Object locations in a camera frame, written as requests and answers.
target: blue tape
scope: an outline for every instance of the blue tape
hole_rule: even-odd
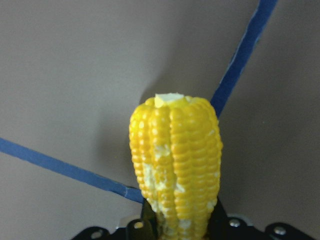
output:
[[[263,32],[277,0],[261,0],[210,103],[219,118]]]
[[[73,166],[3,138],[0,138],[0,152],[28,161],[39,167],[89,184],[96,188],[119,194],[126,199],[143,203],[143,196],[141,195],[141,191],[137,188],[127,187],[122,183],[97,175],[80,167]]]

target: beige wall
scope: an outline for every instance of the beige wall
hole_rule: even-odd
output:
[[[2,1],[0,137],[137,186],[129,117],[154,93],[210,99],[257,5]],[[320,2],[280,0],[220,117],[220,199],[320,238]],[[0,239],[112,232],[140,205],[0,153]]]

